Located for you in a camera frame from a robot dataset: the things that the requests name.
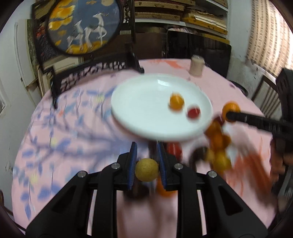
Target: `orange ball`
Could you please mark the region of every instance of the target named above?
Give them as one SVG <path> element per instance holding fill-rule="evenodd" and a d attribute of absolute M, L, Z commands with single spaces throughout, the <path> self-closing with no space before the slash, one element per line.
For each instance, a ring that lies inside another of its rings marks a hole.
<path fill-rule="evenodd" d="M 211 148 L 213 151 L 225 149 L 224 137 L 222 133 L 216 133 L 210 138 Z"/>
<path fill-rule="evenodd" d="M 225 170 L 231 169 L 231 160 L 227 157 L 225 151 L 218 151 L 215 154 L 213 169 L 218 173 L 223 173 Z"/>
<path fill-rule="evenodd" d="M 225 148 L 227 148 L 232 142 L 231 137 L 229 135 L 223 135 L 223 141 Z"/>
<path fill-rule="evenodd" d="M 205 161 L 209 162 L 210 164 L 213 164 L 215 161 L 215 152 L 212 149 L 207 149 Z"/>
<path fill-rule="evenodd" d="M 174 93 L 170 97 L 169 106 L 172 110 L 180 111 L 184 106 L 184 99 L 180 94 Z"/>
<path fill-rule="evenodd" d="M 161 181 L 161 176 L 159 176 L 157 178 L 157 188 L 156 188 L 156 192 L 161 195 L 162 197 L 172 197 L 174 196 L 177 191 L 169 191 L 167 192 L 164 187 L 163 187 L 163 184 L 162 184 L 162 181 Z"/>
<path fill-rule="evenodd" d="M 214 120 L 210 124 L 209 128 L 205 131 L 205 135 L 208 138 L 211 138 L 214 134 L 221 133 L 221 132 L 222 132 L 221 124 L 217 120 Z"/>
<path fill-rule="evenodd" d="M 227 122 L 235 122 L 235 121 L 230 121 L 226 118 L 227 112 L 240 112 L 240 107 L 236 102 L 228 102 L 222 109 L 222 118 L 226 120 Z"/>

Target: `window curtain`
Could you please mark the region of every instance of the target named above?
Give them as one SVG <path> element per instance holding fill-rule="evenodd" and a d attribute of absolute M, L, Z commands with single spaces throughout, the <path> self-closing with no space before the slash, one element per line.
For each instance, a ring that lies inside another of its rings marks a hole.
<path fill-rule="evenodd" d="M 269 0 L 252 0 L 251 35 L 246 57 L 277 77 L 293 69 L 293 34 Z"/>

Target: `orange fruit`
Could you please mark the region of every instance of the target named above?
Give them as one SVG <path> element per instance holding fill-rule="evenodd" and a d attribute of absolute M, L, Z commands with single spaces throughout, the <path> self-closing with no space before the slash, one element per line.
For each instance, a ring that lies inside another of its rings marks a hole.
<path fill-rule="evenodd" d="M 169 191 L 167 192 L 164 187 L 163 187 L 163 184 L 162 184 L 162 181 L 161 181 L 161 176 L 159 176 L 157 178 L 157 187 L 156 187 L 156 192 L 163 196 L 163 197 L 171 197 L 173 195 L 176 194 L 177 191 Z"/>
<path fill-rule="evenodd" d="M 231 168 L 231 160 L 227 157 L 225 151 L 216 152 L 213 169 L 218 173 L 222 173 L 223 171 Z"/>
<path fill-rule="evenodd" d="M 180 94 L 173 93 L 170 97 L 169 106 L 172 110 L 180 111 L 184 106 L 184 99 Z"/>
<path fill-rule="evenodd" d="M 229 135 L 223 135 L 223 141 L 225 148 L 227 148 L 232 142 L 231 137 Z"/>
<path fill-rule="evenodd" d="M 213 151 L 219 151 L 225 149 L 224 137 L 222 133 L 213 134 L 210 138 L 211 149 Z"/>
<path fill-rule="evenodd" d="M 230 121 L 226 118 L 227 112 L 240 112 L 240 107 L 236 102 L 228 102 L 222 109 L 222 118 L 226 120 L 227 122 L 235 122 L 235 121 Z"/>
<path fill-rule="evenodd" d="M 216 133 L 222 133 L 222 129 L 220 123 L 217 120 L 214 120 L 205 131 L 205 135 L 208 138 L 211 138 Z"/>
<path fill-rule="evenodd" d="M 225 124 L 225 121 L 222 118 L 222 115 L 221 114 L 219 114 L 218 116 L 214 117 L 214 121 L 218 121 L 221 126 L 223 126 Z"/>

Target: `white plate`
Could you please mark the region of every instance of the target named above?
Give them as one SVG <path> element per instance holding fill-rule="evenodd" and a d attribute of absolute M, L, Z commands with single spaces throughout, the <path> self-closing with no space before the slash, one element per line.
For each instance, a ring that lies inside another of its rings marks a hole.
<path fill-rule="evenodd" d="M 181 112 L 169 109 L 172 93 L 185 101 Z M 213 108 L 195 84 L 168 74 L 145 74 L 119 85 L 112 94 L 112 113 L 129 131 L 151 140 L 183 141 L 202 134 L 212 121 Z M 197 120 L 187 118 L 190 106 L 198 106 Z"/>

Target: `round table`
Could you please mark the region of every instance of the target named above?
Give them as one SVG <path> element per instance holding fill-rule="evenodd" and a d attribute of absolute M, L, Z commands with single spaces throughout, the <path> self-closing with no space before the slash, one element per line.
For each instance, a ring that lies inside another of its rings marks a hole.
<path fill-rule="evenodd" d="M 261 115 L 238 88 L 208 67 L 204 67 L 202 77 L 193 77 L 188 73 L 188 59 L 141 60 L 140 64 L 146 74 L 172 74 L 195 83 L 210 98 L 215 114 L 233 100 L 242 111 Z M 52 107 L 50 92 L 46 93 L 32 115 L 13 169 L 12 204 L 18 224 L 27 227 L 78 171 L 102 170 L 115 162 L 119 154 L 128 152 L 132 141 L 138 144 L 138 157 L 148 157 L 148 142 L 124 130 L 111 115 L 111 95 L 115 87 L 138 74 L 130 69 L 88 76 L 59 96 L 57 110 Z M 233 142 L 247 143 L 261 153 L 269 173 L 270 134 L 241 123 L 228 127 Z M 206 144 L 204 135 L 182 143 L 183 162 L 188 163 L 191 152 Z M 210 166 L 202 162 L 197 170 L 205 174 Z M 233 179 L 228 183 L 269 226 L 275 215 L 274 204 L 261 200 L 246 178 L 242 178 L 241 183 Z M 177 196 L 154 195 L 142 202 L 130 203 L 117 192 L 117 220 L 119 237 L 175 237 Z"/>

